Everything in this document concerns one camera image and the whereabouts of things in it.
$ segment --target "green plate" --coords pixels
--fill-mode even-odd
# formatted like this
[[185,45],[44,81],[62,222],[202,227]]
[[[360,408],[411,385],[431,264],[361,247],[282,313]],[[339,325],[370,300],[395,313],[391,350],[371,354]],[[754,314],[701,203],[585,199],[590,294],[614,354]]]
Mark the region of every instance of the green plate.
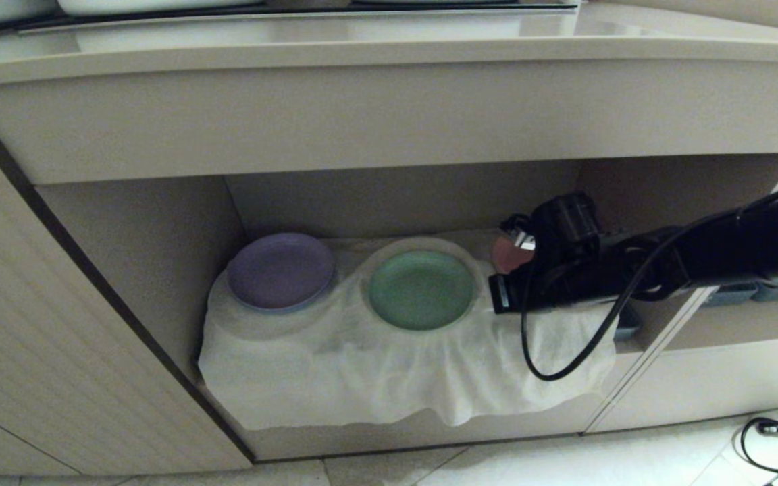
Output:
[[432,330],[462,317],[473,299],[473,276],[441,252],[407,252],[387,259],[368,286],[371,307],[401,329]]

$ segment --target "cable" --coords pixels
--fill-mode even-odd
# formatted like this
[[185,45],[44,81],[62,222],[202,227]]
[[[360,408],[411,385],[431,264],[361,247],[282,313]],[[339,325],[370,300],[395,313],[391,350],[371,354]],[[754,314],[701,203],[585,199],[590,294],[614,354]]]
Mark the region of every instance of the cable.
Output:
[[521,296],[521,348],[522,351],[524,351],[524,361],[527,363],[527,367],[530,369],[531,373],[543,381],[558,381],[558,379],[565,378],[565,376],[567,376],[569,373],[572,373],[575,371],[575,369],[581,366],[581,363],[583,363],[584,360],[586,360],[587,357],[593,353],[593,350],[595,350],[596,346],[599,345],[599,342],[602,341],[602,338],[605,337],[608,329],[611,328],[611,324],[614,323],[614,320],[617,319],[617,316],[620,315],[623,307],[625,307],[627,302],[629,302],[629,298],[631,298],[632,293],[635,292],[638,284],[643,279],[644,274],[651,266],[652,262],[654,262],[658,256],[660,256],[664,251],[672,246],[674,241],[678,240],[690,231],[695,230],[698,227],[702,227],[702,225],[708,225],[716,221],[721,221],[722,219],[726,219],[731,216],[737,216],[739,222],[739,218],[744,213],[757,209],[757,207],[767,206],[770,203],[776,202],[776,200],[778,200],[778,191],[770,194],[769,196],[762,197],[759,200],[756,200],[756,202],[751,202],[746,206],[739,207],[738,209],[730,209],[728,211],[715,213],[715,215],[710,215],[698,219],[697,221],[680,228],[674,234],[669,236],[665,241],[660,243],[660,245],[658,245],[654,251],[648,255],[648,258],[645,259],[640,267],[638,267],[638,270],[636,270],[636,273],[633,274],[632,279],[629,280],[629,284],[627,284],[626,288],[623,290],[623,293],[618,296],[617,301],[615,301],[614,305],[611,306],[611,311],[608,312],[608,316],[605,316],[605,320],[602,321],[599,329],[596,330],[596,334],[594,334],[593,338],[590,339],[586,346],[584,346],[584,349],[581,350],[581,353],[578,354],[578,356],[576,356],[572,362],[566,365],[564,369],[561,369],[556,373],[551,373],[550,375],[545,375],[543,372],[540,372],[540,370],[536,368],[534,361],[530,357],[530,348],[527,344],[527,299],[530,295],[530,284],[534,279],[535,267],[535,265],[530,265],[530,271],[527,273],[527,280],[525,280],[524,284],[524,293]]
[[756,462],[752,456],[750,456],[750,453],[746,449],[746,433],[750,431],[750,429],[753,427],[753,425],[758,425],[759,427],[764,424],[767,427],[775,427],[776,432],[778,433],[778,421],[775,421],[775,419],[772,418],[765,418],[765,417],[756,417],[751,419],[751,421],[748,421],[746,425],[744,425],[744,430],[740,433],[740,449],[744,453],[744,460],[746,462],[749,462],[750,464],[754,465],[756,468],[762,468],[763,470],[770,471],[770,473],[776,473],[778,474],[778,468],[771,468],[769,466],[765,466],[763,464],[759,464]]

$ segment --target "power cord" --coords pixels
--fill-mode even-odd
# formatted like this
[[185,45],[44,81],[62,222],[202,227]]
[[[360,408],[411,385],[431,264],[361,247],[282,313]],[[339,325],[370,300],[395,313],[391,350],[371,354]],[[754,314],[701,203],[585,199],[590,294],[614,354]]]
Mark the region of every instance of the power cord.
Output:
[[683,237],[683,235],[688,234],[690,231],[696,230],[699,227],[703,227],[703,225],[708,225],[716,221],[722,221],[722,219],[726,218],[737,217],[737,221],[739,223],[740,218],[744,213],[753,211],[759,207],[768,206],[769,204],[776,202],[776,200],[778,200],[778,191],[769,194],[766,197],[762,197],[759,200],[755,200],[746,206],[738,207],[738,209],[731,209],[698,219],[697,221],[680,228],[678,231],[676,231],[676,233],[669,236],[666,240],[660,243],[660,245],[658,245],[654,251],[648,255],[648,258],[645,259],[640,267],[638,267],[636,273],[633,274],[632,279],[629,280],[629,284],[623,290],[623,293],[618,296],[617,301],[615,301],[614,305],[611,306],[611,311],[608,312],[608,316],[605,316],[605,320],[602,321],[599,329],[596,330],[596,334],[594,334],[593,338],[590,339],[586,346],[584,346],[584,349],[581,350],[581,353],[578,354],[578,356],[576,356],[572,362],[566,365],[564,369],[561,369],[556,373],[551,373],[550,375],[546,375],[545,373],[540,372],[540,370],[538,370],[534,365],[534,361],[530,357],[530,348],[527,344],[527,299],[530,295],[530,286],[532,280],[534,279],[535,267],[535,265],[530,265],[530,271],[527,273],[527,280],[525,280],[524,284],[524,293],[521,296],[521,348],[522,351],[524,351],[524,361],[527,363],[527,367],[530,369],[531,373],[543,381],[558,381],[558,379],[565,378],[566,375],[572,373],[575,371],[575,369],[581,366],[581,363],[583,363],[587,357],[593,353],[593,350],[595,350],[596,346],[599,345],[599,342],[602,341],[602,338],[605,337],[608,329],[611,328],[611,324],[614,323],[614,320],[617,319],[617,316],[620,315],[623,307],[625,307],[627,302],[629,302],[629,298],[631,298],[633,292],[636,291],[638,284],[643,279],[652,262],[654,262],[658,256],[671,247],[675,241]]
[[752,456],[750,456],[750,453],[746,449],[746,434],[750,431],[751,428],[753,428],[753,425],[761,435],[778,435],[778,421],[773,418],[756,417],[751,419],[751,421],[748,421],[746,425],[744,425],[744,430],[740,433],[740,449],[744,453],[743,459],[748,462],[748,464],[754,465],[756,468],[762,468],[763,470],[770,471],[770,473],[774,472],[778,474],[778,468],[772,468],[763,464],[759,464],[752,458]]

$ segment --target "white countertop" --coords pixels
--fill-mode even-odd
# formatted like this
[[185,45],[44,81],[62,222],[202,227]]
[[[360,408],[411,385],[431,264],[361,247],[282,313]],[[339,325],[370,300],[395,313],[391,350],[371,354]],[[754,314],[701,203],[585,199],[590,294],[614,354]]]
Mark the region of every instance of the white countertop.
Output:
[[587,3],[575,13],[264,13],[0,34],[0,84],[201,69],[543,59],[778,62],[778,28]]

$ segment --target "white cloth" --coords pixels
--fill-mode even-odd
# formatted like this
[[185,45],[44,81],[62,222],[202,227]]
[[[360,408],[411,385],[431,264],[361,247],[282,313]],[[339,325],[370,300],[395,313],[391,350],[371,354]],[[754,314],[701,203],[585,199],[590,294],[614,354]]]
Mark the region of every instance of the white cloth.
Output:
[[[460,425],[478,415],[546,410],[599,390],[614,365],[616,323],[578,370],[560,381],[540,381],[524,363],[518,314],[497,316],[491,305],[488,276],[494,269],[484,259],[497,233],[439,236],[392,245],[395,240],[324,240],[336,256],[330,291],[290,314],[239,304],[222,273],[209,296],[199,360],[209,391],[243,427],[257,430],[383,424],[426,408],[447,425]],[[407,331],[371,310],[365,298],[370,273],[411,249],[449,252],[471,269],[477,295],[456,323]],[[546,373],[561,369],[607,313],[608,305],[600,305],[531,314],[534,363]]]

